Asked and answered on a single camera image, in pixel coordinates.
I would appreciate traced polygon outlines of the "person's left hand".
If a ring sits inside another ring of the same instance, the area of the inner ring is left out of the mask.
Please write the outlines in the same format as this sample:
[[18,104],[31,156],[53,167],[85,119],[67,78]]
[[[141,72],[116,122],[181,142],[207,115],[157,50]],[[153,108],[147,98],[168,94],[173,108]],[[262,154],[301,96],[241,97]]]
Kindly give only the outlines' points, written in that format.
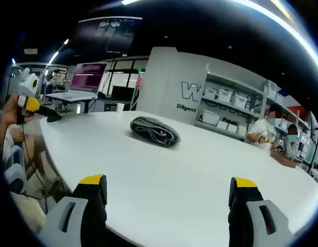
[[0,114],[0,126],[7,127],[11,124],[17,124],[18,97],[17,94],[12,94],[3,106]]

